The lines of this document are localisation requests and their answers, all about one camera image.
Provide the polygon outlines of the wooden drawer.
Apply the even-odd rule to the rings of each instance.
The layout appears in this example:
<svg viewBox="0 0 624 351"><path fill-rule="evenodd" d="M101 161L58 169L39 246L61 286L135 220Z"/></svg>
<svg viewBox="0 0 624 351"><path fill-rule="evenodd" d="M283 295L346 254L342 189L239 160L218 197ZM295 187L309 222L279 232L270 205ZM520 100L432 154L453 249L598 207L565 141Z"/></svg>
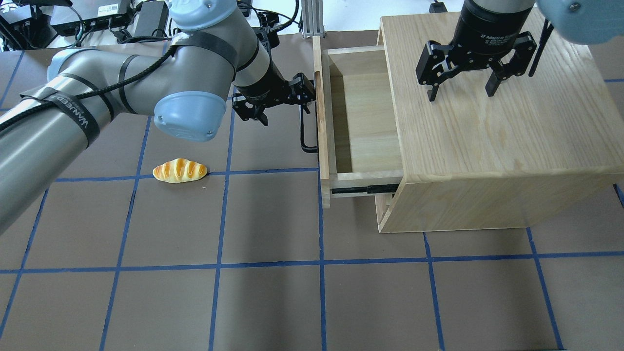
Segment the wooden drawer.
<svg viewBox="0 0 624 351"><path fill-rule="evenodd" d="M323 207L394 193L403 163L384 47L323 49L316 37L313 62Z"/></svg>

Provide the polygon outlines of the wooden drawer cabinet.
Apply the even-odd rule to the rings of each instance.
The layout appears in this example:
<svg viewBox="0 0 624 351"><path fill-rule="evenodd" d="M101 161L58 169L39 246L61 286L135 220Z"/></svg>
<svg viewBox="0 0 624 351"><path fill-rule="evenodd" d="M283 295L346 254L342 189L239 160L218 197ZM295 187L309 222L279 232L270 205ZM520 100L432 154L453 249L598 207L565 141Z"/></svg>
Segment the wooden drawer cabinet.
<svg viewBox="0 0 624 351"><path fill-rule="evenodd" d="M381 18L403 179L378 195L381 233L530 227L623 180L623 118L590 49L553 33L538 71L493 97L490 71L441 84L415 67L427 40L448 42L458 13Z"/></svg>

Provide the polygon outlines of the toy bread roll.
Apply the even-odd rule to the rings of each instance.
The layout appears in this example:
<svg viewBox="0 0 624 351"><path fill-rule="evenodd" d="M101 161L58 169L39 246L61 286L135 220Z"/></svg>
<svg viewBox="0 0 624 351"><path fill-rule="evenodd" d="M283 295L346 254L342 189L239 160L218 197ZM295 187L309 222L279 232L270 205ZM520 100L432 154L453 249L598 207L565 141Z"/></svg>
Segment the toy bread roll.
<svg viewBox="0 0 624 351"><path fill-rule="evenodd" d="M187 158L175 158L156 166L152 171L156 180L172 184L200 180L208 173L207 166Z"/></svg>

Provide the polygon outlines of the black power brick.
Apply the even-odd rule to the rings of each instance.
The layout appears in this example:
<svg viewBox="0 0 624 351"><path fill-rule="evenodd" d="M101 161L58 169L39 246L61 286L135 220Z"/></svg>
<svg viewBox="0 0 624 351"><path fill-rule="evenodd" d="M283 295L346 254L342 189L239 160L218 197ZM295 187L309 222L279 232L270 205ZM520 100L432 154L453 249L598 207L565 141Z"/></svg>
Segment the black power brick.
<svg viewBox="0 0 624 351"><path fill-rule="evenodd" d="M169 7L164 0L145 0L136 5L134 37L164 36Z"/></svg>

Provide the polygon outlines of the black electronics box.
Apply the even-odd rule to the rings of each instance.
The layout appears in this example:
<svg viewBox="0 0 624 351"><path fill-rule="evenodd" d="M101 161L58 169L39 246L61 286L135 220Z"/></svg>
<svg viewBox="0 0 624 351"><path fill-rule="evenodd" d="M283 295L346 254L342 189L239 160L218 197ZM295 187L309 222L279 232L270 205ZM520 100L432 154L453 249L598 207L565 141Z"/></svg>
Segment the black electronics box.
<svg viewBox="0 0 624 351"><path fill-rule="evenodd" d="M81 26L84 32L127 26L134 13L130 0L74 0L72 7L53 7L50 25L58 35L66 37Z"/></svg>

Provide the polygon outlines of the aluminium frame post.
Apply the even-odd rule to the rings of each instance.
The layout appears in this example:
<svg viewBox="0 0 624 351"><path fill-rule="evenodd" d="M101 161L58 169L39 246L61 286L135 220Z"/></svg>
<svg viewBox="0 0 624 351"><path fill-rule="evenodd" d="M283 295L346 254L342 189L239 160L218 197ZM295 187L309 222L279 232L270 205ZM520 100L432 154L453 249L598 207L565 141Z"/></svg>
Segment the aluminium frame post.
<svg viewBox="0 0 624 351"><path fill-rule="evenodd" d="M301 34L302 37L312 38L319 36L325 38L325 25L323 21L323 1L322 0L301 0Z"/></svg>

